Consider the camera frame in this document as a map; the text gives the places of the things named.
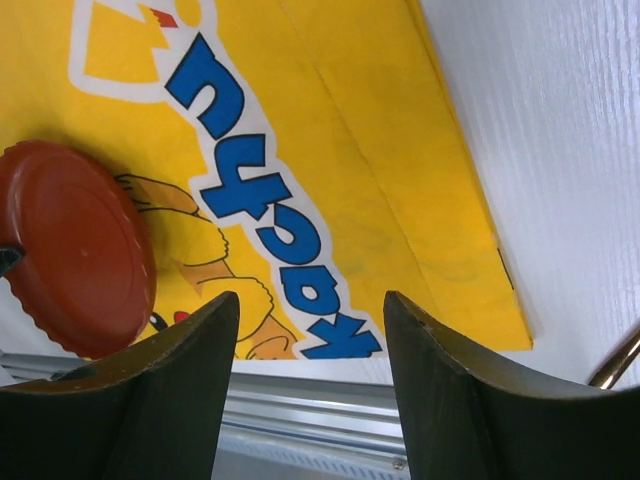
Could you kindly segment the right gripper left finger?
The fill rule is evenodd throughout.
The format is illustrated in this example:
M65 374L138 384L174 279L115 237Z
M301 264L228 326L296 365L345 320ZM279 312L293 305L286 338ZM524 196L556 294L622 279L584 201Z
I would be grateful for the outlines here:
M114 355L2 388L2 478L211 478L238 325L225 292Z

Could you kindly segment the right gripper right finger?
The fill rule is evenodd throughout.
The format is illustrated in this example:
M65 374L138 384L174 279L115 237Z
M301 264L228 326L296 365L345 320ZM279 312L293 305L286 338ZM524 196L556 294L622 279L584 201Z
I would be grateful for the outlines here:
M383 316L412 478L638 478L638 388L530 369L397 291L386 293Z

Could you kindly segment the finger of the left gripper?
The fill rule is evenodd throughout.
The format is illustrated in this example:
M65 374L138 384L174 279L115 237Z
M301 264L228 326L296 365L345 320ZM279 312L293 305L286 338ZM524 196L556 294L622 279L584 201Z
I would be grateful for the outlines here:
M22 247L16 245L0 246L0 277L6 277L25 257Z

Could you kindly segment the red plastic plate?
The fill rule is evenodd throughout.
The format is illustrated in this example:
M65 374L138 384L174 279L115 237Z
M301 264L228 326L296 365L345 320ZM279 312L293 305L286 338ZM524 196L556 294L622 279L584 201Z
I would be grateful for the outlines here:
M150 320L156 265L133 201L88 155L30 140L1 156L1 244L23 257L11 292L65 350L97 359Z

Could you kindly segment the copper fork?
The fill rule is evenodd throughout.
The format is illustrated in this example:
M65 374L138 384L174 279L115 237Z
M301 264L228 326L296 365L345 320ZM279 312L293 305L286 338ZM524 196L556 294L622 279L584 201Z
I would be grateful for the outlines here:
M611 389L639 355L639 325L636 325L595 370L587 384Z

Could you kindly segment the yellow Pikachu cloth placemat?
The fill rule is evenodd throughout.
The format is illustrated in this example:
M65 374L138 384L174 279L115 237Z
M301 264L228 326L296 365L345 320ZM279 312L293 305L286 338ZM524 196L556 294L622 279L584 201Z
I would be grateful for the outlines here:
M5 1L1 156L30 140L97 161L141 214L156 296L133 343L232 291L239 360L375 358L398 291L532 347L413 1ZM7 276L1 348L92 359Z

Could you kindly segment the aluminium mounting rail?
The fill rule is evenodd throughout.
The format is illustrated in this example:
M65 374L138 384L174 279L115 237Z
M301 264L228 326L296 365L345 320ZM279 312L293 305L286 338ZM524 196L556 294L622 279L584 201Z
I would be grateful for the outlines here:
M46 365L41 380L83 365L55 360ZM371 385L231 372L217 453L345 478L409 475L393 394Z

